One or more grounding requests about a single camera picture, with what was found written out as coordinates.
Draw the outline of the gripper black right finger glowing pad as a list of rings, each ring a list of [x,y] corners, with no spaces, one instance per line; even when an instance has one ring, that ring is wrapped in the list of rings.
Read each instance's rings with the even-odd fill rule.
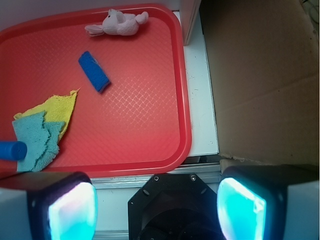
[[[320,169],[228,166],[217,190],[217,214],[227,240],[318,240]]]

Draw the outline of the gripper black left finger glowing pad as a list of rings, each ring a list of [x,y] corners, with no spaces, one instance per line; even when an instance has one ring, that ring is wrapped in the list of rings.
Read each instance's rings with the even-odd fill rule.
[[[1,172],[2,240],[91,240],[97,191],[84,172]]]

